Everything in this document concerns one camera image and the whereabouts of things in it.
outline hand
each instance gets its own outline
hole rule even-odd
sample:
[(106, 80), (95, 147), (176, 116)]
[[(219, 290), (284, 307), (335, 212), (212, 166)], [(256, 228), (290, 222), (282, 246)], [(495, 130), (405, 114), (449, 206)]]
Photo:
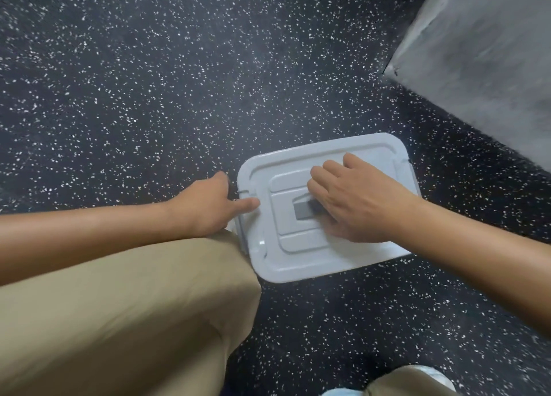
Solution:
[(252, 212), (260, 205), (258, 198), (229, 200), (228, 187), (228, 176), (220, 171), (161, 203), (168, 215), (170, 239), (211, 235), (224, 229), (237, 215)]
[(352, 242), (393, 240), (424, 201), (351, 153), (343, 164), (330, 160), (310, 171), (308, 190), (333, 217), (325, 219), (326, 232)]

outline person's right arm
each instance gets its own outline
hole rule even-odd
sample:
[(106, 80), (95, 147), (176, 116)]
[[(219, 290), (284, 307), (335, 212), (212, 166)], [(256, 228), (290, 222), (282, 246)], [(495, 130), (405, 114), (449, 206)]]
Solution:
[(326, 230), (354, 242), (393, 241), (460, 275), (551, 335), (551, 246), (417, 197), (352, 154), (313, 167), (308, 189), (334, 218)]

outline forearm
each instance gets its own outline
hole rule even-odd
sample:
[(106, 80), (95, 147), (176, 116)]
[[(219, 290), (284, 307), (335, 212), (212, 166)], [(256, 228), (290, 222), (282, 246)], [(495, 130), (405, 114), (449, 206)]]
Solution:
[(168, 240), (158, 204), (0, 216), (0, 285)]
[(551, 333), (551, 246), (420, 201), (396, 242), (460, 275)]

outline container lid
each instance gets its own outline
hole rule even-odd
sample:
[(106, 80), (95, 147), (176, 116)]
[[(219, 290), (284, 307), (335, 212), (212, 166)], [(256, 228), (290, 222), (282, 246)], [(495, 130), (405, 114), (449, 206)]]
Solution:
[(315, 218), (324, 209), (306, 188), (310, 169), (327, 159), (342, 162), (346, 152), (420, 195), (406, 148), (390, 134), (312, 143), (248, 159), (238, 174), (239, 197), (257, 197), (260, 206), (238, 218), (238, 234), (263, 279), (302, 280), (409, 254), (392, 242), (356, 244), (324, 233)]

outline person's left arm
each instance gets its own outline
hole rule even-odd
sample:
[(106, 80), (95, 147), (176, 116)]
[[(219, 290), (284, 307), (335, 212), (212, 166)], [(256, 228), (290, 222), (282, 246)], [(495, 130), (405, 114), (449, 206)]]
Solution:
[(228, 177), (219, 172), (162, 203), (3, 215), (0, 285), (138, 246), (207, 236), (259, 204), (229, 200)]

